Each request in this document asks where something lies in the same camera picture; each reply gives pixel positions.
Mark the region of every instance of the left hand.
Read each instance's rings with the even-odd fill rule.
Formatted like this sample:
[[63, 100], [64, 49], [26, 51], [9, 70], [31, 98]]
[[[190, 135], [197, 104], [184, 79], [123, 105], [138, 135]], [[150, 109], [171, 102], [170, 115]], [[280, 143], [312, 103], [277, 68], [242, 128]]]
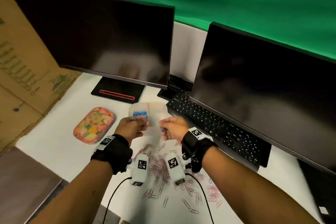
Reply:
[[149, 122], [145, 115], [127, 117], [121, 119], [114, 133], [123, 136], [131, 145], [134, 138], [144, 135], [141, 131], [145, 131], [148, 125]]

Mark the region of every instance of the keyboard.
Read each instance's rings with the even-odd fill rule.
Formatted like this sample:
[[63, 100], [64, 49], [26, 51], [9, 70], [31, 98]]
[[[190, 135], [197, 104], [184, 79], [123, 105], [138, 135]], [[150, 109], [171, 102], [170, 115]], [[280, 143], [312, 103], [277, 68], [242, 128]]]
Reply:
[[260, 165], [267, 167], [271, 144], [191, 102], [188, 92], [174, 95], [167, 108], [170, 114], [183, 116], [193, 124], [190, 126], [210, 135], [219, 149], [252, 170], [258, 171]]

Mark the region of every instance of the white table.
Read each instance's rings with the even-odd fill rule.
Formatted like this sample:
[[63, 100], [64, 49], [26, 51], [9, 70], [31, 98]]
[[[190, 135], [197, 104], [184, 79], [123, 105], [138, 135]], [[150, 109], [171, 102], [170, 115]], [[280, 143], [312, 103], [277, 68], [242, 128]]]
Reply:
[[[107, 135], [111, 135], [119, 120], [128, 116], [130, 104], [90, 94], [100, 78], [100, 76], [83, 73], [40, 124], [16, 144], [24, 153], [69, 182], [83, 170], [96, 146], [84, 144], [73, 136], [73, 129], [79, 121], [92, 108], [105, 107], [112, 111], [117, 118], [107, 133]], [[162, 102], [166, 104], [166, 100], [157, 97], [158, 92], [158, 88], [146, 86], [140, 102]], [[272, 146], [267, 168], [260, 167], [258, 173], [283, 189], [313, 217], [323, 223], [295, 157]], [[101, 202], [103, 206], [107, 206], [116, 186], [128, 175], [126, 172], [112, 177]], [[126, 202], [127, 199], [119, 195], [118, 200], [114, 198], [111, 201], [109, 209], [123, 218], [122, 207]], [[232, 210], [227, 209], [227, 211], [230, 214], [227, 214], [225, 223], [241, 223], [234, 216]]]

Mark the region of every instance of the computer monitor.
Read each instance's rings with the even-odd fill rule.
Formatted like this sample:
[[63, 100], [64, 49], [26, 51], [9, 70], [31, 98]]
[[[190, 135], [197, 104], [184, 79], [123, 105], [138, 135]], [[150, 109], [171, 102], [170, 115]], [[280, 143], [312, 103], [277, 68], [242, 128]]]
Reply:
[[335, 71], [335, 60], [213, 22], [190, 99], [336, 173]]
[[167, 88], [174, 7], [127, 0], [15, 1], [60, 67], [105, 77], [93, 93], [133, 103], [142, 85]]

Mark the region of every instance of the wrist-mounted device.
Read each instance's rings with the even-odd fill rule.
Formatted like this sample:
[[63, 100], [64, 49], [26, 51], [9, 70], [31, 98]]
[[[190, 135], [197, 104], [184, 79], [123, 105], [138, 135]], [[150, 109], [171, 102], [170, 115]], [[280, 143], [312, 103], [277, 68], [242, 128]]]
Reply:
[[211, 146], [218, 147], [210, 138], [199, 129], [193, 127], [188, 129], [181, 141], [182, 158], [184, 160], [191, 158], [191, 171], [193, 173], [198, 173], [201, 170], [202, 160], [207, 150]]
[[127, 165], [132, 162], [132, 154], [133, 150], [129, 148], [128, 141], [123, 136], [114, 134], [101, 141], [90, 160], [108, 162], [116, 175], [126, 171]]

